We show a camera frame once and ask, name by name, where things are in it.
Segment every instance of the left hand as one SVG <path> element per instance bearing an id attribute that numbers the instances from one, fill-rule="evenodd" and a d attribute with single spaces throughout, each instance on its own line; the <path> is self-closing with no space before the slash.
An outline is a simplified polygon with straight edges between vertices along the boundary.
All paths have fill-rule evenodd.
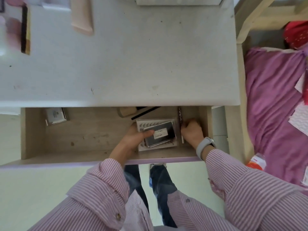
<path id="1" fill-rule="evenodd" d="M 136 122 L 133 123 L 128 129 L 126 135 L 122 138 L 119 144 L 113 149 L 109 158 L 115 159 L 125 166 L 126 161 L 132 156 L 138 145 L 144 140 L 144 138 L 150 137 L 154 134 L 154 130 L 146 132 L 138 132 Z"/>

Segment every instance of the white floor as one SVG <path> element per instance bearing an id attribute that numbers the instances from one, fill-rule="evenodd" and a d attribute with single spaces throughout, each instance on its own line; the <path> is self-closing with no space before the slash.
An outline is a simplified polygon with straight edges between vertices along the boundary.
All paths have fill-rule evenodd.
<path id="1" fill-rule="evenodd" d="M 212 110 L 214 140 L 229 152 L 224 107 Z M 20 119 L 0 115 L 0 165 L 20 157 Z M 0 170 L 0 230 L 25 231 L 62 201 L 67 190 L 85 174 L 87 167 Z M 224 203 L 210 189 L 205 163 L 167 164 L 179 190 L 223 216 Z M 148 186 L 149 166 L 140 165 L 154 225 L 161 225 L 156 198 Z"/>

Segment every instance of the hand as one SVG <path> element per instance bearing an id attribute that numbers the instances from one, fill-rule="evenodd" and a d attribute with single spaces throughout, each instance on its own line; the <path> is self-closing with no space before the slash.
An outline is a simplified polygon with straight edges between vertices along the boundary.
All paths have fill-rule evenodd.
<path id="1" fill-rule="evenodd" d="M 181 134 L 194 149 L 197 149 L 199 143 L 204 139 L 202 128 L 195 119 L 183 123 Z"/>
<path id="2" fill-rule="evenodd" d="M 142 142 L 142 140 L 144 138 L 152 136 L 153 134 L 154 130 L 138 132 L 136 122 L 133 123 L 128 129 L 126 135 L 113 149 L 109 158 L 115 159 L 121 164 L 122 167 L 124 167 L 126 161 L 132 156 L 133 152 Z"/>

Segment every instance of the purple bedsheet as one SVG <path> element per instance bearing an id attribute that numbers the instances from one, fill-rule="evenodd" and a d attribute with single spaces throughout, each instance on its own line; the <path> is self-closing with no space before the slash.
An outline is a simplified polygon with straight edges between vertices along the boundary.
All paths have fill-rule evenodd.
<path id="1" fill-rule="evenodd" d="M 255 152 L 265 156 L 267 173 L 300 186 L 308 166 L 308 136 L 288 120 L 302 100 L 294 86 L 306 68 L 303 51 L 253 48 L 245 56 L 247 125 Z"/>

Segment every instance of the button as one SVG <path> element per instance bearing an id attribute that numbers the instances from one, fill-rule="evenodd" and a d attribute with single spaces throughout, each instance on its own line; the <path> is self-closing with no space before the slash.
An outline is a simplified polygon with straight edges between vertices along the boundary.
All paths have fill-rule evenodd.
<path id="1" fill-rule="evenodd" d="M 116 216 L 116 219 L 119 221 L 119 220 L 121 220 L 121 215 L 120 215 L 120 213 L 118 213 Z"/>

